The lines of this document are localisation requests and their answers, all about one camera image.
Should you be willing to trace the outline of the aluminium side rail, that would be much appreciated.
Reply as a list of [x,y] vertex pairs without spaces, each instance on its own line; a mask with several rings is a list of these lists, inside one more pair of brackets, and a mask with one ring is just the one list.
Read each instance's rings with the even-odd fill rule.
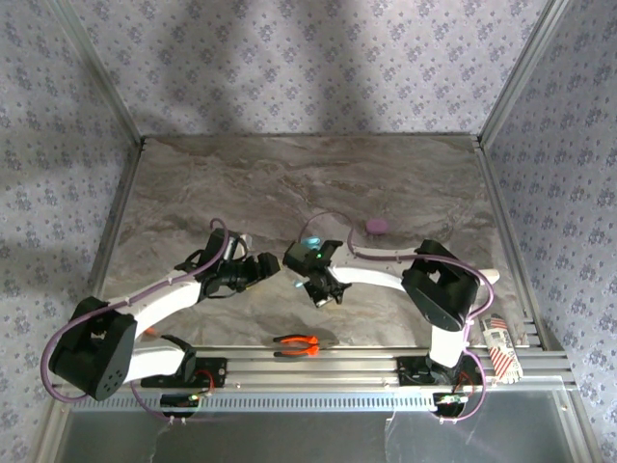
[[562,345],[547,327],[546,320],[542,317],[491,159],[483,150],[477,136],[472,136],[471,141],[479,160],[480,171],[496,217],[502,249],[513,278],[523,315],[526,318],[531,318],[534,322],[539,344],[544,350],[563,352]]
[[122,216],[131,194],[132,185],[144,149],[144,143],[145,139],[141,138],[138,144],[132,148],[127,155],[97,248],[94,265],[88,279],[89,291],[86,293],[87,296],[93,295],[100,297],[103,295],[107,270],[118,240]]

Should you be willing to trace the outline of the wide aluminium mounting rail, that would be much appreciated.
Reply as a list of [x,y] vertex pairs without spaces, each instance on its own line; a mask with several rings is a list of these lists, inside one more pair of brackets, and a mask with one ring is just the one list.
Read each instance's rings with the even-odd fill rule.
[[[425,356],[418,348],[335,346],[317,356],[275,358],[276,347],[221,346],[195,348],[197,357],[228,360],[222,389],[239,392],[351,392],[382,391],[401,387],[396,358]],[[167,340],[140,342],[131,359],[128,381],[155,375],[171,375],[180,367],[185,352]]]

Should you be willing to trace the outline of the red striped white box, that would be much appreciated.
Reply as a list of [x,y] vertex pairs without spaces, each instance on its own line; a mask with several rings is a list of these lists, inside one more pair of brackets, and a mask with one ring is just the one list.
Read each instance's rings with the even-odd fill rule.
[[488,314],[481,318],[480,328],[493,364],[495,382],[519,382],[523,378],[523,368],[505,319],[496,313]]

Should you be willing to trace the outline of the aluminium frame post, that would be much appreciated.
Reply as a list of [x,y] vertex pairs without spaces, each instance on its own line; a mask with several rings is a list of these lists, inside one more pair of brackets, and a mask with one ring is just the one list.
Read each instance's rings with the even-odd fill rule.
[[58,19],[71,45],[76,50],[85,70],[94,81],[102,99],[120,126],[121,133],[137,150],[141,150],[143,137],[134,123],[129,110],[122,101],[121,95],[112,81],[110,72],[98,56],[87,29],[82,24],[71,3],[69,0],[46,0],[46,2]]
[[477,139],[487,150],[507,121],[534,69],[546,52],[571,0],[547,0],[510,76],[502,88],[494,108],[482,126]]

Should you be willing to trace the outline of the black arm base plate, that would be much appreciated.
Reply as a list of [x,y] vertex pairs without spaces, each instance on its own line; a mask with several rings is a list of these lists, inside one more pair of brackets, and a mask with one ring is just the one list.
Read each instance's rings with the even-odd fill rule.
[[432,363],[427,356],[400,356],[396,358],[396,373],[401,387],[435,384]]
[[197,357],[185,362],[171,375],[155,375],[141,380],[146,389],[216,389],[223,388],[228,360],[223,357]]

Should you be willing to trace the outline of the aluminium frame leg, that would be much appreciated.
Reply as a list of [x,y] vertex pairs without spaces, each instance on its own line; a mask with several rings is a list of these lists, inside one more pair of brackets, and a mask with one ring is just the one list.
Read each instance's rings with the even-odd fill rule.
[[582,399],[574,389],[558,394],[560,420],[574,463],[603,463],[603,456]]
[[47,400],[28,463],[55,463],[70,412],[70,405]]

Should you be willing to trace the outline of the grey metal panel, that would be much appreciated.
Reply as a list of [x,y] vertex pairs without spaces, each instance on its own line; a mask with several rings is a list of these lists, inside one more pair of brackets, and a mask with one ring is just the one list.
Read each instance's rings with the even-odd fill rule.
[[77,413],[54,463],[574,463],[555,426],[482,414],[234,413],[164,424],[142,412]]

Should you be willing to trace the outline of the small green circuit board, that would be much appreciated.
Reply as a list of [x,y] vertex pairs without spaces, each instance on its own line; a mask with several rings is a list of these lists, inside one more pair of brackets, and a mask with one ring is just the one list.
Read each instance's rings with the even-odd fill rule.
[[199,409],[200,401],[196,394],[163,394],[159,407],[166,418],[188,419]]
[[434,414],[438,417],[457,419],[469,401],[469,396],[463,393],[434,393],[433,402],[436,406]]

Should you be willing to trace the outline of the orange handled pliers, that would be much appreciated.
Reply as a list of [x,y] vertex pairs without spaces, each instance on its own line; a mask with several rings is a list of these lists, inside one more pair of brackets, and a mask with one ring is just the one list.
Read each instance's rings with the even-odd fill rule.
[[274,352],[275,358],[302,358],[317,356],[322,350],[337,345],[335,340],[317,336],[286,335],[273,338],[279,349]]

